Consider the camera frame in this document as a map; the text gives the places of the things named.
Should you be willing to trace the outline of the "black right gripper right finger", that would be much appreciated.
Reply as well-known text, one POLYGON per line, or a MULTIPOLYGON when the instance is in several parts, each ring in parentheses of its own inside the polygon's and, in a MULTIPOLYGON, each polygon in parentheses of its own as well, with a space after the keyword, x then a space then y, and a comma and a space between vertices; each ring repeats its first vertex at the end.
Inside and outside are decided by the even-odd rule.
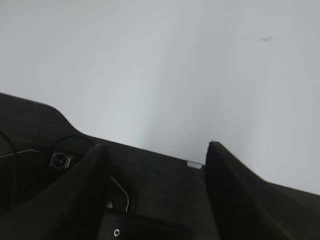
POLYGON ((318 240, 320 197, 268 182, 220 142, 208 144, 204 179, 222 240, 318 240))

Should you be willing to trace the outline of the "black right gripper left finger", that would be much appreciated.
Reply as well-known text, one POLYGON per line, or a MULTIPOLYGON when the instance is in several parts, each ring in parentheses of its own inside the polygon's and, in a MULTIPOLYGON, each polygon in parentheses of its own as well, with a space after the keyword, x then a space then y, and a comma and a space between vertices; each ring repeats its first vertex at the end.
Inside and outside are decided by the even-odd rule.
POLYGON ((95 240, 104 216, 110 158, 96 145, 70 171, 0 218, 2 240, 95 240))

